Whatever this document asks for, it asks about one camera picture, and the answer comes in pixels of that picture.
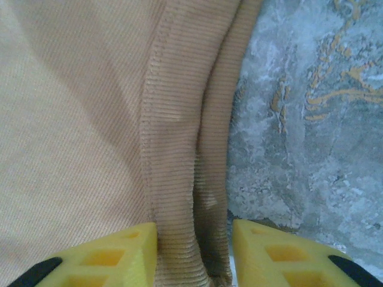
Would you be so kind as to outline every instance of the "marble surface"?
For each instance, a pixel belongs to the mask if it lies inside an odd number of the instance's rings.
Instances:
[[[383,2],[265,0],[229,138],[232,218],[338,248],[383,280]]]

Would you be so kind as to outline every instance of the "square hole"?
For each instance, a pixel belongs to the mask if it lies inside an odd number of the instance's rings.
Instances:
[[[290,245],[267,246],[266,252],[272,261],[305,261],[309,258],[304,250]]]
[[[103,287],[106,276],[69,276],[61,287]]]
[[[334,287],[335,285],[327,280],[322,272],[300,271],[285,272],[284,277],[291,287]]]
[[[103,249],[96,250],[81,262],[81,265],[91,266],[116,266],[124,255],[125,250]]]

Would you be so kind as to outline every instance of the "yellow object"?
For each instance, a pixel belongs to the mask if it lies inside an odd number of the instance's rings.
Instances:
[[[52,257],[61,257],[63,262],[37,287],[153,286],[156,225],[139,224]]]
[[[233,223],[240,287],[359,287],[328,259],[341,251],[255,222]]]

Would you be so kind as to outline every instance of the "corduroy texture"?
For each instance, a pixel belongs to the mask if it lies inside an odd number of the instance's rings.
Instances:
[[[226,141],[260,2],[4,4],[19,33],[1,70],[5,283],[147,221],[157,286],[230,282]]]

